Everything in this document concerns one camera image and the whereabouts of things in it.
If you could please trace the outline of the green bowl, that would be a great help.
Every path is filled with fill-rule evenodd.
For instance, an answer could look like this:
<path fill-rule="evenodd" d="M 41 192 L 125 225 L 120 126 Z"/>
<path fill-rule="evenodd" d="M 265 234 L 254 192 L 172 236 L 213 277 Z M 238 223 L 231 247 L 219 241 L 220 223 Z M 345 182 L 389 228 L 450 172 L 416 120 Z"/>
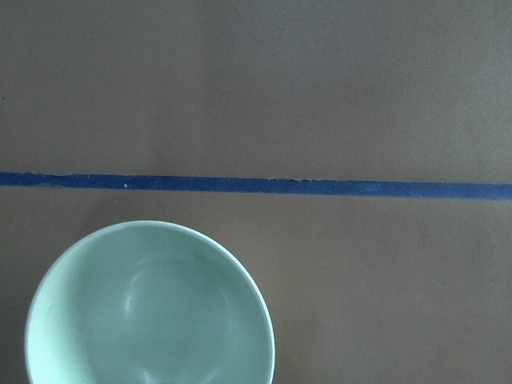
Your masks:
<path fill-rule="evenodd" d="M 275 340 L 255 281 L 191 228 L 108 226 L 61 254 L 34 293 L 32 383 L 270 383 Z"/>

